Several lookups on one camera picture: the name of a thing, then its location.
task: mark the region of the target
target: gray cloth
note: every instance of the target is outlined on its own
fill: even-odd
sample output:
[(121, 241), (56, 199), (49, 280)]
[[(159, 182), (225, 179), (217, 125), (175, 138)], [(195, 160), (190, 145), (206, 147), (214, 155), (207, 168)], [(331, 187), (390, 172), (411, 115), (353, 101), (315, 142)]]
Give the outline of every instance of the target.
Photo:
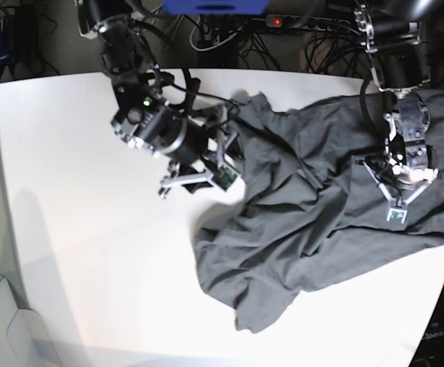
[[(202, 289), (237, 310), (236, 328), (257, 333), (301, 291), (317, 291), (425, 248), (444, 245), (444, 92), (420, 92), (432, 117), (427, 143), (440, 177), (411, 206), (406, 225), (386, 220), (387, 202), (356, 164), (383, 142), (358, 97), (275, 114), (264, 96), (241, 109), (244, 207), (221, 230), (203, 228), (195, 256)], [(375, 122), (381, 96), (369, 96)]]

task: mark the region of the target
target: wire bundle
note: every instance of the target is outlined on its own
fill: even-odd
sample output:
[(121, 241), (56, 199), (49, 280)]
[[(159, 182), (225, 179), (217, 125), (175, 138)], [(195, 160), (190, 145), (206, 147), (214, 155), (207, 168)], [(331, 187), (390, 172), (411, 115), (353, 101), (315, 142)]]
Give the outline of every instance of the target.
[(359, 77), (359, 67), (362, 66), (369, 70), (368, 60), (361, 57), (365, 53), (364, 48), (359, 45), (358, 39), (352, 28), (352, 32), (326, 32), (321, 35), (320, 32), (311, 37), (305, 44), (302, 54), (305, 57), (306, 68), (302, 71), (306, 73), (317, 74), (335, 74), (332, 73), (332, 66), (336, 63), (344, 63), (347, 67), (342, 76)]
[(250, 43), (250, 46), (246, 50), (243, 50), (241, 53), (239, 53), (240, 58), (244, 61), (245, 66), (248, 69), (251, 69), (247, 61), (248, 55), (251, 52), (254, 52), (261, 57), (264, 65), (266, 66), (266, 69), (271, 69), (269, 67), (269, 63), (267, 63), (268, 59), (274, 65), (274, 68), (276, 70), (281, 71), (280, 63), (277, 61), (276, 57), (274, 57), (273, 54), (269, 51), (264, 40), (259, 34), (249, 34), (246, 44), (248, 43)]
[[(51, 35), (58, 28), (58, 23), (47, 14), (45, 0), (31, 0), (28, 3), (21, 0), (17, 6), (0, 6), (3, 20), (13, 21), (13, 39), (15, 63), (23, 63), (33, 76), (42, 76), (51, 68), (57, 75), (60, 72), (40, 52), (42, 37)], [(41, 34), (41, 21), (51, 24), (51, 28)]]

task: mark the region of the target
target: metal bracket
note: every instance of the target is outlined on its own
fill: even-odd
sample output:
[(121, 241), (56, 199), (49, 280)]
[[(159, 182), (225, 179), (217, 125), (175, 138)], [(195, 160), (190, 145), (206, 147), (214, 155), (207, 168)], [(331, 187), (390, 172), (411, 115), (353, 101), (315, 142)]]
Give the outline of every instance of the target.
[[(228, 110), (225, 106), (219, 111), (217, 119), (221, 122), (228, 118)], [(227, 150), (235, 142), (238, 133), (230, 131), (224, 132), (220, 128), (216, 131), (216, 151), (207, 151), (204, 158), (213, 163), (213, 167), (206, 168), (198, 174), (180, 174), (180, 165), (177, 162), (169, 163), (170, 177), (165, 177), (161, 182), (160, 197), (166, 198), (170, 189), (174, 187), (185, 187), (193, 184), (208, 183), (212, 187), (218, 187), (226, 191), (240, 175), (238, 170), (230, 164), (227, 159)]]
[[(355, 21), (358, 30), (363, 33), (365, 39), (361, 42), (365, 46), (366, 53), (371, 61), (371, 75), (374, 84), (381, 92), (399, 93), (411, 90), (426, 83), (430, 79), (426, 60), (420, 49), (419, 24), (408, 23), (407, 29), (399, 34), (386, 34), (380, 31), (383, 20), (372, 18), (366, 3), (356, 0), (357, 8), (354, 9)], [(414, 68), (416, 73), (405, 72), (404, 75), (395, 78), (395, 64), (401, 64), (400, 68)]]
[(407, 215), (409, 211), (409, 206), (412, 204), (420, 195), (426, 191), (429, 186), (432, 184), (432, 181), (423, 181), (422, 184), (410, 195), (406, 200), (402, 200), (401, 198), (394, 198), (386, 185), (380, 182), (373, 170), (364, 162), (364, 166), (368, 173), (373, 177), (374, 182), (378, 185), (381, 192), (388, 202), (388, 214), (387, 214), (387, 222), (390, 222), (392, 219), (399, 221), (401, 224), (405, 224), (407, 220)]

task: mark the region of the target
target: white tabletop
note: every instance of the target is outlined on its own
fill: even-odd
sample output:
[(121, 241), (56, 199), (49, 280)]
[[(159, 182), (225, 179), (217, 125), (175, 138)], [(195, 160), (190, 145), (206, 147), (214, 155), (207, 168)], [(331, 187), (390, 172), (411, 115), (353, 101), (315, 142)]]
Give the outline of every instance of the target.
[[(358, 94), (361, 86), (302, 73), (193, 75), (203, 92), (225, 98), (263, 92), (275, 111)], [(242, 198), (244, 184), (227, 195), (173, 190), (159, 199), (167, 159), (115, 137), (109, 123), (117, 108), (98, 73), (0, 84), (2, 159), (24, 286), (64, 365), (409, 365), (444, 283), (444, 246), (301, 294), (262, 333), (236, 332), (234, 311), (199, 288), (192, 237), (199, 221), (231, 209), (217, 201)]]

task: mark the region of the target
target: crumpled fabric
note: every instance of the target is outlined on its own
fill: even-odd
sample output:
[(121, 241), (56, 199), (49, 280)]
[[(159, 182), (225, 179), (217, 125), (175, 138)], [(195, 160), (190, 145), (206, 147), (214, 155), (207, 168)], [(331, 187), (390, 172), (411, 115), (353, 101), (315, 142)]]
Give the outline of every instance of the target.
[[(358, 159), (381, 153), (359, 97), (274, 113), (265, 96), (241, 108), (244, 206), (221, 229), (202, 228), (194, 252), (201, 288), (237, 311), (237, 330), (258, 333), (301, 291), (317, 291), (391, 261), (444, 245), (444, 92), (421, 90), (431, 115), (428, 145), (440, 177), (387, 222), (387, 201)], [(384, 123), (381, 95), (368, 96)]]

